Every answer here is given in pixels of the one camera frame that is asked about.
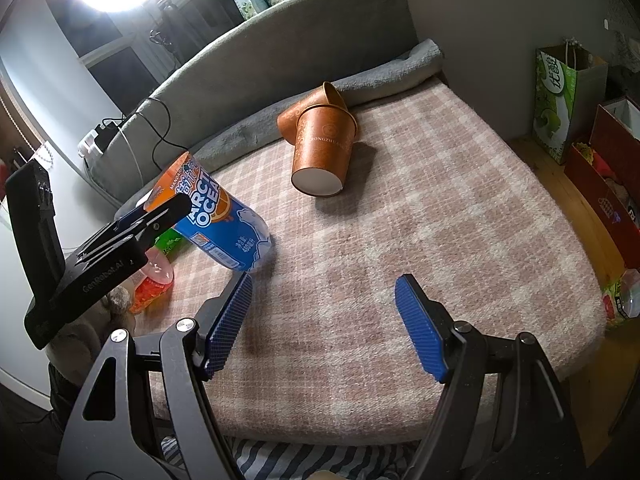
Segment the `pink plaid seat cover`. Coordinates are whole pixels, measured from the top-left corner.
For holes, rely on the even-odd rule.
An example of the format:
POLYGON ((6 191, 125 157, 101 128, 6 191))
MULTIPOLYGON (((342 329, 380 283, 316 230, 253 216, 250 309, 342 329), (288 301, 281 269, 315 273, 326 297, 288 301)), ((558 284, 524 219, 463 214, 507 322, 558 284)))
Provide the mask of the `pink plaid seat cover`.
POLYGON ((536 336, 559 377, 605 332, 574 230, 525 162, 446 84, 359 107, 344 191, 291 182, 292 146, 217 171, 272 237, 224 369, 206 386, 227 436, 390 444, 424 435, 442 388, 394 300, 402 274, 489 336, 536 336))

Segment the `green paper shopping bag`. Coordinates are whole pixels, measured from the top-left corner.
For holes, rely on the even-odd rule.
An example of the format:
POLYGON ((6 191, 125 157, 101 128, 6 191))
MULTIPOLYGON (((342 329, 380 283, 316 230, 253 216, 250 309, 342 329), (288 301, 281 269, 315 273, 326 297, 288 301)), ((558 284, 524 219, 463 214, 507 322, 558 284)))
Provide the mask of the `green paper shopping bag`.
POLYGON ((608 63, 575 38, 538 49, 535 61, 533 135, 562 165, 570 144, 591 127, 603 101, 608 63))

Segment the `rolled grey blanket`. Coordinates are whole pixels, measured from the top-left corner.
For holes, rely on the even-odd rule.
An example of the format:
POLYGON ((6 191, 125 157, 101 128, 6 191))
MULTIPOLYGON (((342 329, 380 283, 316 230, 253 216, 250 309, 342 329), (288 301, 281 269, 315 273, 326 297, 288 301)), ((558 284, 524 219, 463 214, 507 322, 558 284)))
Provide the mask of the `rolled grey blanket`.
POLYGON ((343 192, 352 146, 360 135, 355 107, 416 88, 442 69, 444 54, 434 40, 379 66, 347 76, 267 106, 207 141, 195 153, 202 166, 220 177, 226 169, 244 176, 248 160, 272 144, 288 144, 288 185, 305 196, 329 198, 343 192))

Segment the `red orange plastic cup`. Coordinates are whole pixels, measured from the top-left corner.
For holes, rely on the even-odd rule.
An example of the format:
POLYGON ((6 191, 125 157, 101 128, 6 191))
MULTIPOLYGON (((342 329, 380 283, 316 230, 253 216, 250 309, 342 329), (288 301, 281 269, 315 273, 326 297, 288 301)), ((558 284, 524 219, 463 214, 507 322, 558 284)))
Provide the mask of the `red orange plastic cup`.
POLYGON ((134 283, 134 303, 129 311, 133 315, 140 314, 174 284, 174 269, 166 255, 156 247, 149 249, 145 255, 148 262, 131 278, 134 283))

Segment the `red cardboard box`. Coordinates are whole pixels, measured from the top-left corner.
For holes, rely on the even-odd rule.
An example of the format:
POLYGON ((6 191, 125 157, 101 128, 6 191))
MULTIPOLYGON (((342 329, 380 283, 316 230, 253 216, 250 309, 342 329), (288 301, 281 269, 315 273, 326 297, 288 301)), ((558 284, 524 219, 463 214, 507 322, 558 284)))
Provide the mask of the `red cardboard box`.
POLYGON ((601 220, 628 269, 639 266, 639 103, 600 105, 587 142, 566 153, 564 172, 601 220))

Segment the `black tripod stand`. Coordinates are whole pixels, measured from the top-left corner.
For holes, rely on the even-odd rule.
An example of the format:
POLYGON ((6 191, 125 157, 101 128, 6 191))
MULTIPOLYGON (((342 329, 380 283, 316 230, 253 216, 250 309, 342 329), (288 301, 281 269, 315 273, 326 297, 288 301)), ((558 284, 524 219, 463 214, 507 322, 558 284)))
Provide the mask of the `black tripod stand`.
POLYGON ((158 0, 156 5, 160 21, 150 31, 149 40, 183 65, 200 52, 201 38, 172 0, 158 0))

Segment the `white power strip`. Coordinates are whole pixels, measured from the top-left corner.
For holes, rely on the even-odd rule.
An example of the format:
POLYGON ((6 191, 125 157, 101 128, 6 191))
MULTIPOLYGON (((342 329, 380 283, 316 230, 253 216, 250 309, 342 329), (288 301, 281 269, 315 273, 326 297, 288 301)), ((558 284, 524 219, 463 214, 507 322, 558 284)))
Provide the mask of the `white power strip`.
POLYGON ((122 118, 104 118, 78 143, 77 153, 88 162, 100 157, 119 134, 120 126, 125 121, 122 118))

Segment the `green plastic cup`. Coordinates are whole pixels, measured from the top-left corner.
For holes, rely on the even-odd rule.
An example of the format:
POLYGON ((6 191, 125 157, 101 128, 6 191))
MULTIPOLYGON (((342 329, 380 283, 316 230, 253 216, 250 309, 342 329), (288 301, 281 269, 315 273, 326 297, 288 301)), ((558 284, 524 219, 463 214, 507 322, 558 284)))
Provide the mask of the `green plastic cup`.
POLYGON ((175 229, 168 229, 157 237, 154 246, 165 256, 169 256, 175 249, 179 248, 186 239, 175 229))

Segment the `orange patterned cup front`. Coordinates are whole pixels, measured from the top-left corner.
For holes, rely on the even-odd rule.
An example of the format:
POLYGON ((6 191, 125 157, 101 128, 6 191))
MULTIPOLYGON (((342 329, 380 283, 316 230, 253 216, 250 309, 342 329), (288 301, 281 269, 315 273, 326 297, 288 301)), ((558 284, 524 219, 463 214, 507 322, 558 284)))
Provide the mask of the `orange patterned cup front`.
POLYGON ((316 197, 343 191, 358 125, 348 110, 333 104, 307 107, 296 125, 291 182, 316 197))

